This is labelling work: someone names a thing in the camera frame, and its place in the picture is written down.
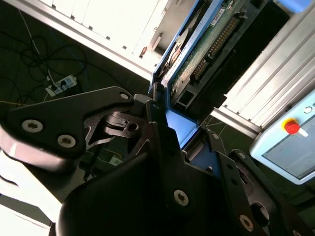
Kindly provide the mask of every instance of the wire bundle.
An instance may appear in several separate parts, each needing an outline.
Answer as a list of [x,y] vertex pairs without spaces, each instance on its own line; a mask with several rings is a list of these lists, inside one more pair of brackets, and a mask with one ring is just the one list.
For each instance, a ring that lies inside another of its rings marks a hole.
[[[7,47],[5,45],[2,45],[1,43],[0,43],[0,48],[19,54],[20,58],[21,58],[21,61],[28,68],[28,73],[29,73],[30,78],[32,80],[34,80],[34,81],[36,81],[38,83],[43,83],[43,82],[45,82],[47,80],[52,86],[54,86],[55,81],[53,79],[52,72],[57,74],[57,75],[63,76],[63,77],[66,77],[69,74],[62,74],[60,71],[54,69],[53,67],[51,67],[49,65],[50,62],[53,62],[53,61],[63,62],[63,63],[65,63],[65,62],[78,62],[80,64],[80,66],[81,66],[81,69],[79,69],[78,71],[74,71],[74,72],[72,71],[72,74],[73,74],[73,76],[79,76],[81,74],[84,74],[85,82],[84,82],[84,88],[82,89],[82,91],[86,91],[87,90],[87,85],[88,85],[88,74],[87,74],[87,71],[86,71],[87,66],[94,67],[94,68],[102,71],[103,73],[106,73],[111,79],[116,81],[121,87],[125,88],[124,85],[122,85],[118,80],[116,80],[111,74],[109,74],[103,68],[89,63],[88,60],[87,60],[87,56],[86,56],[85,52],[79,46],[77,46],[75,44],[62,45],[62,43],[54,36],[52,30],[50,32],[51,36],[61,46],[59,48],[57,48],[56,50],[50,52],[46,39],[41,37],[41,36],[32,36],[31,31],[30,31],[30,29],[28,27],[28,24],[27,24],[27,22],[26,22],[26,20],[25,20],[25,18],[23,16],[23,14],[20,11],[19,11],[19,13],[20,13],[20,15],[21,15],[21,17],[22,17],[22,19],[24,21],[24,24],[25,24],[25,26],[27,28],[27,31],[28,31],[28,33],[30,35],[29,42],[26,43],[26,42],[24,42],[23,40],[21,40],[19,38],[16,38],[16,37],[14,37],[14,36],[6,33],[6,32],[0,31],[0,35],[2,35],[2,37],[7,37],[11,41],[20,43],[21,45],[23,45],[24,49],[22,49],[20,51],[19,50],[15,50],[13,48],[9,48],[9,47]],[[39,49],[36,46],[35,42],[37,42],[37,43],[41,42],[42,48],[44,49],[44,50],[42,50],[42,52],[39,51]],[[60,57],[58,57],[58,54],[63,52],[65,49],[68,52],[70,52],[71,55],[74,58],[60,58]],[[81,59],[79,59],[74,54],[73,50],[77,51],[80,54],[80,58]],[[34,69],[37,69],[37,70],[39,70],[41,72],[41,74],[42,74],[41,78],[36,78],[34,76],[34,73],[33,73]],[[0,80],[1,79],[5,79],[5,80],[11,81],[13,86],[18,91],[18,95],[19,95],[19,97],[17,98],[15,103],[16,104],[20,104],[20,105],[26,104],[28,99],[30,99],[33,102],[37,103],[38,101],[33,99],[31,97],[31,94],[38,88],[43,88],[43,89],[47,88],[47,86],[41,84],[41,85],[38,85],[38,86],[34,87],[27,94],[22,95],[20,90],[19,90],[19,88],[18,88],[18,86],[16,85],[16,83],[12,79],[7,78],[7,77],[0,77]]]

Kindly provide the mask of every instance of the green circuit board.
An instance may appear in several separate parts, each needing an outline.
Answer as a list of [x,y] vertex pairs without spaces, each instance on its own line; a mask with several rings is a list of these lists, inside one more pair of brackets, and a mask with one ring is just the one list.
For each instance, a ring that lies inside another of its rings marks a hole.
[[172,83],[172,89],[178,90],[182,83],[189,78],[192,73],[202,72],[204,57],[207,55],[216,40],[230,22],[233,15],[240,10],[247,0],[230,0],[222,5],[213,21],[193,49],[192,53],[185,61]]

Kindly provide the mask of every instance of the sticker label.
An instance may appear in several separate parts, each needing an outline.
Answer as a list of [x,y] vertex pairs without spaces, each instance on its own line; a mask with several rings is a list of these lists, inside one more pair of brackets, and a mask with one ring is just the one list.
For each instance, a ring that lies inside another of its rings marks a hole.
[[221,18],[221,16],[223,15],[223,13],[225,12],[225,8],[221,8],[219,10],[219,12],[217,13],[217,15],[214,17],[213,21],[211,22],[210,25],[215,26],[216,23],[219,21],[219,19]]

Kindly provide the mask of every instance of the control panel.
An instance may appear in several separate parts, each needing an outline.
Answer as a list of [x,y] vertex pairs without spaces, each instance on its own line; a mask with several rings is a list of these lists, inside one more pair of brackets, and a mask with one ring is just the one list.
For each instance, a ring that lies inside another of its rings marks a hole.
[[315,177],[315,90],[261,133],[250,153],[295,184]]

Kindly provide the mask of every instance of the plug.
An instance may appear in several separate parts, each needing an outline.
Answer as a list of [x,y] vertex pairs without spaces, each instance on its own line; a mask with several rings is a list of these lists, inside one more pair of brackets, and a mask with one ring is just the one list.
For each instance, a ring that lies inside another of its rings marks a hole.
[[62,90],[66,90],[67,89],[67,87],[65,87],[66,85],[67,85],[66,82],[64,80],[62,80],[61,83],[60,83],[60,88]]
[[57,90],[57,87],[55,85],[51,85],[51,90],[52,91],[56,91]]

